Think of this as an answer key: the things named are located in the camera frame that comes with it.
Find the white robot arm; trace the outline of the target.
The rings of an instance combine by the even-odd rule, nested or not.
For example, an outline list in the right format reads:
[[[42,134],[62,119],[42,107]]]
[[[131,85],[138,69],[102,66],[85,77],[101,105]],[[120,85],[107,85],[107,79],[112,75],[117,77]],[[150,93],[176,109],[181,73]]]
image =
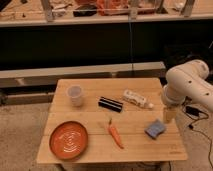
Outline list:
[[[209,67],[202,60],[191,60],[166,72],[167,84],[161,92],[165,123],[174,119],[177,108],[187,97],[213,113],[213,85],[206,81],[208,76]]]

